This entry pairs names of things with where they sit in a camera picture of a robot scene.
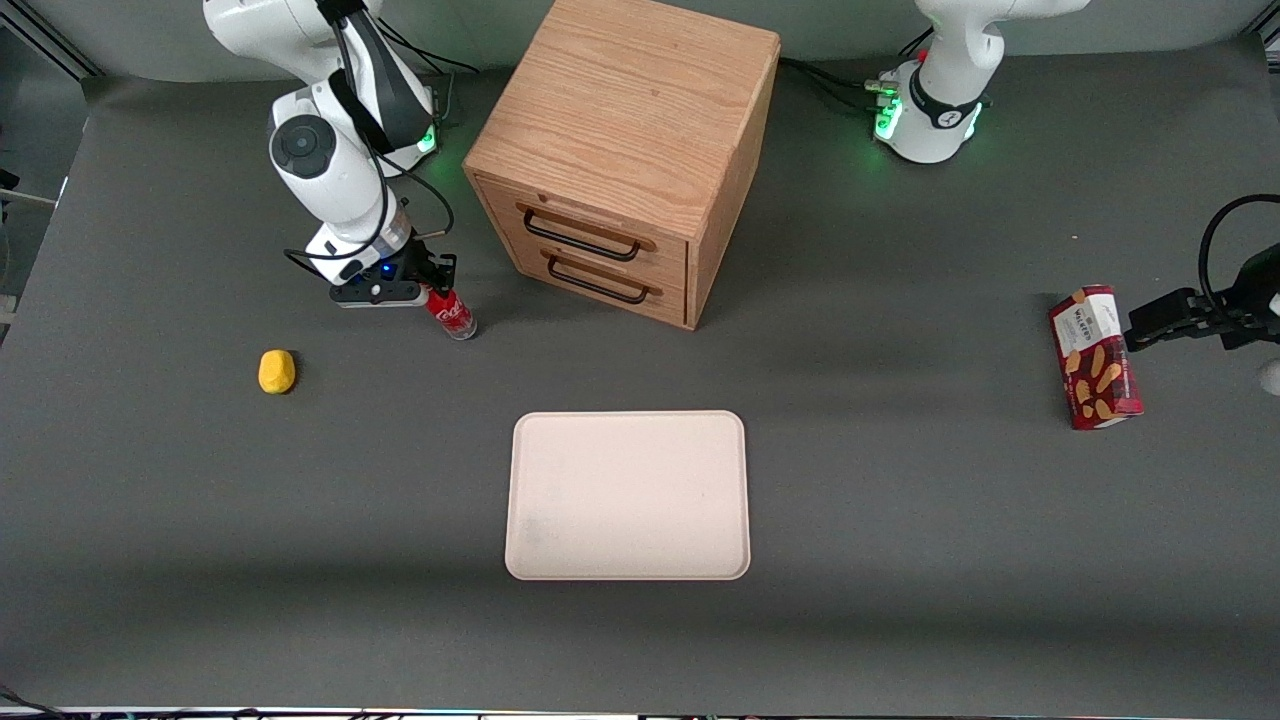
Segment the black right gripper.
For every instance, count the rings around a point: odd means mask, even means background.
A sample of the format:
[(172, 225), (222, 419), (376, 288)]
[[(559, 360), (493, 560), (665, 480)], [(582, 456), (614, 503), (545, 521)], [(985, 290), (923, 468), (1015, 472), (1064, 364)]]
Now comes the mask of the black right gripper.
[(421, 295), (451, 293), (456, 283), (457, 256), (433, 252), (421, 238), (411, 238), (404, 247), (384, 258), (378, 266), (383, 282), (419, 283)]

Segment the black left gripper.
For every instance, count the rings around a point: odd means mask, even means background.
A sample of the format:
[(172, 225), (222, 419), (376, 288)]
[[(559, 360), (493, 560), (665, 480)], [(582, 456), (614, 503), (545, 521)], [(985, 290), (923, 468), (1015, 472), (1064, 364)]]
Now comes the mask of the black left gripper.
[(1213, 293), (1229, 318), (1215, 320), (1208, 300), (1193, 288), (1179, 288), (1129, 311), (1126, 351), (1137, 354), (1171, 340), (1220, 336), (1225, 351), (1252, 343), (1279, 343), (1279, 245), (1249, 258), (1235, 282)]

